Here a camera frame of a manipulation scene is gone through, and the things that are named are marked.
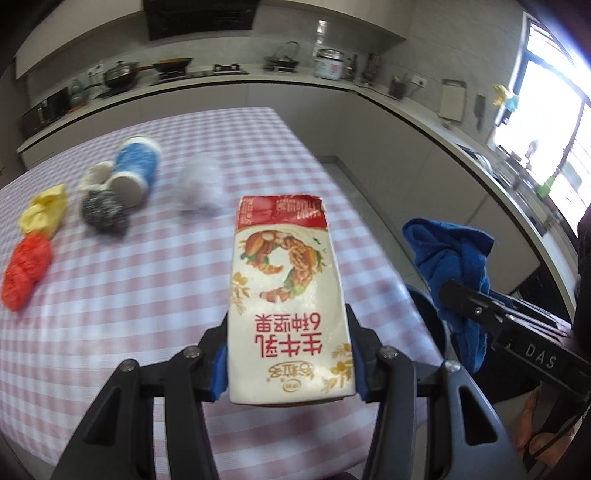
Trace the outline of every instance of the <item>electrical outlet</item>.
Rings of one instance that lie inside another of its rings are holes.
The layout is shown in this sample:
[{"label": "electrical outlet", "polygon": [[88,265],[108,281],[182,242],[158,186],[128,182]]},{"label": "electrical outlet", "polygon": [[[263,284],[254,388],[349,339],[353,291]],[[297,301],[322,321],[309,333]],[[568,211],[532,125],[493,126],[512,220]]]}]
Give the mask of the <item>electrical outlet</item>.
[{"label": "electrical outlet", "polygon": [[427,81],[423,77],[420,77],[418,75],[413,75],[413,78],[411,78],[410,81],[413,82],[415,85],[419,85],[419,87],[421,88],[425,88],[427,86]]}]

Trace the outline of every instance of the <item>window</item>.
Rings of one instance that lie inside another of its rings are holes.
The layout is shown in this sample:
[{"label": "window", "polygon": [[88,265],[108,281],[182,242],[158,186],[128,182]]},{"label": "window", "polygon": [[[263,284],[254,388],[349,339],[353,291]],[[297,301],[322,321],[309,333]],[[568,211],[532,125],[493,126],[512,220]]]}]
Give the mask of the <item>window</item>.
[{"label": "window", "polygon": [[528,20],[513,91],[514,112],[502,113],[493,143],[543,184],[573,230],[591,203],[591,87],[589,72],[542,26]]}]

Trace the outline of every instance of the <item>blue towel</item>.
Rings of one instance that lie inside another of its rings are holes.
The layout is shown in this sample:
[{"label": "blue towel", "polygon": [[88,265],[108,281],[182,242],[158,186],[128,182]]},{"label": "blue towel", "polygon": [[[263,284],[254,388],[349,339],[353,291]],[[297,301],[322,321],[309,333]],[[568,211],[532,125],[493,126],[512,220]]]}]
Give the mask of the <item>blue towel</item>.
[{"label": "blue towel", "polygon": [[474,228],[424,218],[409,220],[402,234],[416,253],[414,264],[429,284],[440,318],[453,328],[460,362],[470,373],[478,372],[486,355],[486,333],[473,320],[443,306],[439,290],[455,280],[488,294],[491,284],[485,265],[494,239]]}]

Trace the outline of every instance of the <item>rice cooker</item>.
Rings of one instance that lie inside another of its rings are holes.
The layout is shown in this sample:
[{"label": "rice cooker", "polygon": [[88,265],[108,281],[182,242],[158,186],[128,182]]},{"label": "rice cooker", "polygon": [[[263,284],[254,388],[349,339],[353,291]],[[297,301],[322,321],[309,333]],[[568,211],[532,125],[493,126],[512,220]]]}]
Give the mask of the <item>rice cooker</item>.
[{"label": "rice cooker", "polygon": [[328,80],[339,80],[343,74],[345,62],[343,52],[332,48],[323,48],[316,54],[314,74]]}]

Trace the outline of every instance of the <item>red sponge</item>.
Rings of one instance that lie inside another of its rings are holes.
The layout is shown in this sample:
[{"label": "red sponge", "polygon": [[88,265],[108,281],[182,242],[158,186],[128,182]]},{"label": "red sponge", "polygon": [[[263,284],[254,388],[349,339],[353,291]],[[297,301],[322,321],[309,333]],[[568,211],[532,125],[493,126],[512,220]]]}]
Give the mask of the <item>red sponge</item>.
[{"label": "red sponge", "polygon": [[2,301],[6,307],[13,312],[22,307],[34,284],[45,276],[52,258],[51,243],[40,233],[27,235],[17,245],[4,272]]},{"label": "red sponge", "polygon": [[12,253],[12,262],[22,266],[25,273],[36,282],[45,276],[52,259],[51,243],[40,233],[27,235]]}]

